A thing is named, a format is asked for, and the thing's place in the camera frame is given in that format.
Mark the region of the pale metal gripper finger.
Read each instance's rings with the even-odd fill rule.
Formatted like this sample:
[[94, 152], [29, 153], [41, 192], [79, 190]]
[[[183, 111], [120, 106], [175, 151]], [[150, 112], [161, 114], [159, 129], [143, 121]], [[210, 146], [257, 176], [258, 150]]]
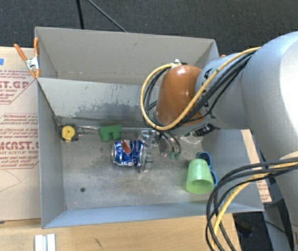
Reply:
[[147, 170], [150, 170], [152, 167], [152, 163], [154, 161], [154, 156], [152, 154], [151, 149], [144, 147], [141, 151], [140, 151], [140, 169], [139, 171], [141, 173], [144, 173]]
[[156, 130], [141, 130], [138, 133], [138, 140], [146, 147], [152, 147], [156, 138]]

